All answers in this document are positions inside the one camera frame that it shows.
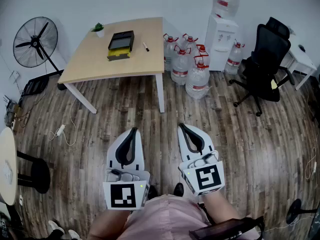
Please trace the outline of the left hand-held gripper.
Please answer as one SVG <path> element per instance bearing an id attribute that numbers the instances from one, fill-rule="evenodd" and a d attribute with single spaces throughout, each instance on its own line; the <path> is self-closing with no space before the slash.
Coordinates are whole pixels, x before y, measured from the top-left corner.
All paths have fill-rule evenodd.
<path id="1" fill-rule="evenodd" d="M 150 173 L 143 171 L 144 153 L 138 128 L 133 127 L 115 139 L 107 151 L 107 163 L 110 168 L 103 183 L 107 209 L 143 209 L 150 189 Z"/>

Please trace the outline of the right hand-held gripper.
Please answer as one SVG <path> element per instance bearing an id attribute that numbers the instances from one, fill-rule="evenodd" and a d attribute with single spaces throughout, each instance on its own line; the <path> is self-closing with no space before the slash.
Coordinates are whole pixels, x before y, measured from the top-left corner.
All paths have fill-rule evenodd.
<path id="1" fill-rule="evenodd" d="M 178 169 L 194 196 L 216 192 L 225 186 L 223 162 L 214 151 L 211 137 L 199 128 L 180 123 L 177 127 L 182 163 Z"/>

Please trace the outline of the black box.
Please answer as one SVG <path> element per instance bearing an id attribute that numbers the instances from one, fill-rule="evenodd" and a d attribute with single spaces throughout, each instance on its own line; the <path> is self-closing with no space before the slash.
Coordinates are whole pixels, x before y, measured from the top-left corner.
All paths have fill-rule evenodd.
<path id="1" fill-rule="evenodd" d="M 134 39 L 133 30 L 114 33 L 108 45 L 107 59 L 109 61 L 129 59 Z"/>

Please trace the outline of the person's right forearm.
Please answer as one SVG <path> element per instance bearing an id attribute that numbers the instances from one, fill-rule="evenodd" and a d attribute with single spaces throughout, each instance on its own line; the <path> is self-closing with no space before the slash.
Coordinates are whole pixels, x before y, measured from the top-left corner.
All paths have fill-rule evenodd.
<path id="1" fill-rule="evenodd" d="M 213 221 L 218 224 L 230 219 L 243 219 L 238 211 L 230 204 L 225 196 L 218 190 L 202 196 L 206 210 Z"/>

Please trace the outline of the person's left forearm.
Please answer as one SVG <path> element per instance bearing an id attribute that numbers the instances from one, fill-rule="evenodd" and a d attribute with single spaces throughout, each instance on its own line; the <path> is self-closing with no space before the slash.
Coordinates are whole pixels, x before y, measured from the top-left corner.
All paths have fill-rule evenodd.
<path id="1" fill-rule="evenodd" d="M 130 214 L 130 210 L 105 210 L 93 221 L 87 240 L 117 240 Z"/>

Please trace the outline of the black mesh office chair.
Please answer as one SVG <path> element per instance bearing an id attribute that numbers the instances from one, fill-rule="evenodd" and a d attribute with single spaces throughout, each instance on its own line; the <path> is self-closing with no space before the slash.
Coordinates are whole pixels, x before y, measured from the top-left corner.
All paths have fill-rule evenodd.
<path id="1" fill-rule="evenodd" d="M 279 102 L 279 87 L 286 82 L 295 84 L 292 73 L 287 67 L 281 66 L 291 48 L 289 38 L 289 28 L 273 17 L 270 17 L 266 24 L 257 26 L 255 48 L 244 63 L 245 83 L 236 79 L 229 80 L 231 85 L 237 84 L 247 90 L 241 100 L 233 103 L 234 107 L 252 96 L 258 109 L 256 116 L 259 117 L 263 114 L 259 99 Z"/>

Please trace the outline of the person's black shoe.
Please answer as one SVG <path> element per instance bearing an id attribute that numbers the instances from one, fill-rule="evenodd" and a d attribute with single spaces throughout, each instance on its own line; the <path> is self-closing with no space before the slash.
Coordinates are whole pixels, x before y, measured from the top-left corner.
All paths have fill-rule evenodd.
<path id="1" fill-rule="evenodd" d="M 173 191 L 173 195 L 177 196 L 177 197 L 183 197 L 184 195 L 184 185 L 179 182 L 176 184 L 174 191 Z"/>
<path id="2" fill-rule="evenodd" d="M 148 194 L 147 194 L 147 199 L 151 200 L 151 199 L 156 198 L 158 196 L 159 195 L 158 195 L 157 189 L 153 185 L 150 185 L 149 190 L 148 190 Z"/>

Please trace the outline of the person's pink clothing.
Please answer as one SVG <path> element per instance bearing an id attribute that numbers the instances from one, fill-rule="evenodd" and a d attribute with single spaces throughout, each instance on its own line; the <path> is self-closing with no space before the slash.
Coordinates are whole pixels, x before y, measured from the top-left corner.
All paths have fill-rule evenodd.
<path id="1" fill-rule="evenodd" d="M 209 226 L 204 211 L 193 201 L 174 195 L 162 195 L 146 202 L 127 219 L 118 240 L 192 240 L 189 231 Z M 249 240 L 259 233 L 248 232 Z"/>

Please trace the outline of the light wooden table white legs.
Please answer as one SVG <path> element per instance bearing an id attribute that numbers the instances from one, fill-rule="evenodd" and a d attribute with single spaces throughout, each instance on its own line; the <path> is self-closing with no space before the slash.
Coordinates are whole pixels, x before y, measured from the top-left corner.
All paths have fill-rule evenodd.
<path id="1" fill-rule="evenodd" d="M 133 31 L 134 42 L 130 58 L 109 61 L 108 45 L 113 34 Z M 149 52 L 143 46 L 146 43 Z M 80 93 L 75 83 L 110 78 L 155 76 L 159 111 L 164 113 L 164 39 L 163 18 L 151 17 L 120 21 L 104 25 L 104 37 L 89 31 L 64 69 L 59 83 L 93 114 L 97 109 Z"/>

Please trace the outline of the white water dispenser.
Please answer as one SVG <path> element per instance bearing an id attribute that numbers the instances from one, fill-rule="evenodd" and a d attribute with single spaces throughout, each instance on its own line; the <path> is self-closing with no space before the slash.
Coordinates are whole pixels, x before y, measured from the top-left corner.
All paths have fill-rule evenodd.
<path id="1" fill-rule="evenodd" d="M 233 20 L 209 16 L 204 46 L 209 55 L 210 71 L 224 71 L 238 28 Z"/>

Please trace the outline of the black plastic crate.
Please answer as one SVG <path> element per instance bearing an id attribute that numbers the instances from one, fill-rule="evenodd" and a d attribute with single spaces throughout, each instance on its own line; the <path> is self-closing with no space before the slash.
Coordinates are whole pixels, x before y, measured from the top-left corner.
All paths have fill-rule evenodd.
<path id="1" fill-rule="evenodd" d="M 30 79 L 23 89 L 23 96 L 31 96 L 42 93 L 49 82 L 47 75 Z"/>

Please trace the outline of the round table black legs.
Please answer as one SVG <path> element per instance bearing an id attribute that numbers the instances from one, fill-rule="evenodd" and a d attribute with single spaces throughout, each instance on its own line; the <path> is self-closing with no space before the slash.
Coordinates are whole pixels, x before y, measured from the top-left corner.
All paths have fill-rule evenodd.
<path id="1" fill-rule="evenodd" d="M 30 175 L 18 173 L 17 159 L 32 163 Z M 5 182 L 3 166 L 7 160 L 13 172 L 12 184 Z M 17 150 L 14 133 L 6 127 L 0 132 L 0 202 L 12 206 L 16 202 L 18 186 L 34 188 L 38 193 L 48 192 L 51 175 L 48 164 L 42 158 L 36 158 Z"/>

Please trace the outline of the paper sheets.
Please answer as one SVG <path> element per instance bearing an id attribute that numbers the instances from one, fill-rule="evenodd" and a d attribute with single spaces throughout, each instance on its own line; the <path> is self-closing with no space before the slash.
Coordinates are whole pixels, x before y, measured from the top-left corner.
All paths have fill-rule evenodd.
<path id="1" fill-rule="evenodd" d="M 11 166 L 7 160 L 5 160 L 5 162 L 4 162 L 2 172 L 3 172 L 4 178 L 5 178 L 5 182 L 8 185 L 11 185 L 12 181 L 13 181 L 13 171 L 12 171 Z"/>

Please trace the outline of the black round floor stand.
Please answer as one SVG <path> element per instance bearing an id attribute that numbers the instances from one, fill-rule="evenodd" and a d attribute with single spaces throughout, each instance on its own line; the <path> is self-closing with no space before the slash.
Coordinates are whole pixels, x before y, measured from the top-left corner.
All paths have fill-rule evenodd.
<path id="1" fill-rule="evenodd" d="M 317 208 L 314 209 L 302 209 L 302 201 L 300 198 L 297 198 L 293 201 L 293 203 L 290 205 L 289 210 L 287 212 L 285 221 L 288 225 L 293 223 L 295 219 L 298 217 L 298 215 L 302 214 L 315 214 L 317 212 Z"/>

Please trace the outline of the black router with antennas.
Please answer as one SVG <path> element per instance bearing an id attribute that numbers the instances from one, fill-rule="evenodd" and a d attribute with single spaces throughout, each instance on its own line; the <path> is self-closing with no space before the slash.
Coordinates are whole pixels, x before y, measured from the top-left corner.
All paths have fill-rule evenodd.
<path id="1" fill-rule="evenodd" d="M 6 95 L 3 97 L 4 102 L 6 103 L 6 110 L 12 110 L 16 104 L 16 102 L 10 98 L 8 98 Z"/>

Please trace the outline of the small potted green plant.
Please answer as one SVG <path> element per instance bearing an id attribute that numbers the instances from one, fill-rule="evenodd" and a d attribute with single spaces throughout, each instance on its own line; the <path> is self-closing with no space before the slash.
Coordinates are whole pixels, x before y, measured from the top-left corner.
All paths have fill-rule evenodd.
<path id="1" fill-rule="evenodd" d="M 104 26 L 101 23 L 97 23 L 91 32 L 96 33 L 98 37 L 102 38 L 105 35 Z"/>

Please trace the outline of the white side desk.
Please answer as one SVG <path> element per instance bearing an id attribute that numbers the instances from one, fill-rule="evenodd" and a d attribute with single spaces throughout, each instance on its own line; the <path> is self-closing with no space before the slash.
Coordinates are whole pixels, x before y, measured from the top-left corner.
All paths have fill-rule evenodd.
<path id="1" fill-rule="evenodd" d="M 298 90 L 308 80 L 308 78 L 317 71 L 317 68 L 307 53 L 300 49 L 299 45 L 301 42 L 296 35 L 290 34 L 289 41 L 291 43 L 291 47 L 280 65 L 288 68 L 290 73 L 297 71 L 298 73 L 305 74 L 301 82 L 295 85 L 295 89 Z"/>

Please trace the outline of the black standing floor fan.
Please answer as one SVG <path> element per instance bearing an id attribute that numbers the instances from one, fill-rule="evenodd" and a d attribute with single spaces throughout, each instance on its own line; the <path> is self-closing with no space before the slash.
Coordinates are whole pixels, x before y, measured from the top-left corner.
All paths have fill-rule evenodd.
<path id="1" fill-rule="evenodd" d="M 24 23 L 13 41 L 13 56 L 21 66 L 35 68 L 50 62 L 61 76 L 62 71 L 51 59 L 58 44 L 58 29 L 55 23 L 44 16 L 34 17 Z"/>

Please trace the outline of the clear water jug red label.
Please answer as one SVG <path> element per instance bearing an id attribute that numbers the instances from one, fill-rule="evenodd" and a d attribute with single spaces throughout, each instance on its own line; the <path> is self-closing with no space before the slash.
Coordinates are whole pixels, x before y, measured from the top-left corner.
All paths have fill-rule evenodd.
<path id="1" fill-rule="evenodd" d="M 213 0 L 211 14 L 226 20 L 233 20 L 237 14 L 240 0 Z"/>

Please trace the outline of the black strapped battery pack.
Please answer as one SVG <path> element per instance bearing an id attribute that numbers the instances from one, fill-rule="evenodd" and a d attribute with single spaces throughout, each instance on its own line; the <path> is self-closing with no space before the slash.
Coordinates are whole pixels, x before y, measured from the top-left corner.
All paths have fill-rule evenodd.
<path id="1" fill-rule="evenodd" d="M 263 216 L 256 219 L 250 217 L 232 218 L 215 225 L 189 231 L 189 236 L 192 240 L 249 240 L 248 232 L 255 227 L 259 227 L 260 234 L 252 240 L 263 240 L 265 231 Z"/>

